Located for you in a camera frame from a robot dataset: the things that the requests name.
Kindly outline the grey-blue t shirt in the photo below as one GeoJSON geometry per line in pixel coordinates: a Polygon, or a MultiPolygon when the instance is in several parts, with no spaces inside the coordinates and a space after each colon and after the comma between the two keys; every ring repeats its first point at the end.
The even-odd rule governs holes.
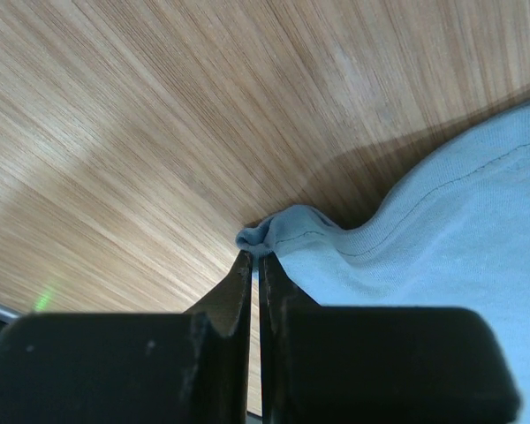
{"type": "Polygon", "coordinates": [[[496,333],[530,423],[530,101],[447,142],[346,230],[292,206],[236,237],[326,306],[455,306],[496,333]]]}

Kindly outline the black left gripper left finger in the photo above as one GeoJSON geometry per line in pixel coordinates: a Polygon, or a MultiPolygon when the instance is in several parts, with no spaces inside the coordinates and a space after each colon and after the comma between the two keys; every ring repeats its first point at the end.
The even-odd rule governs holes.
{"type": "Polygon", "coordinates": [[[252,256],[183,313],[29,314],[0,332],[0,423],[242,423],[252,256]]]}

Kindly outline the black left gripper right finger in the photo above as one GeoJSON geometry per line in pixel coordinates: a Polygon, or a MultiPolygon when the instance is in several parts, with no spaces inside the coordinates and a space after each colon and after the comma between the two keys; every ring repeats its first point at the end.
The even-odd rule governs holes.
{"type": "Polygon", "coordinates": [[[259,261],[266,423],[512,423],[520,395],[496,336],[459,307],[323,307],[259,261]]]}

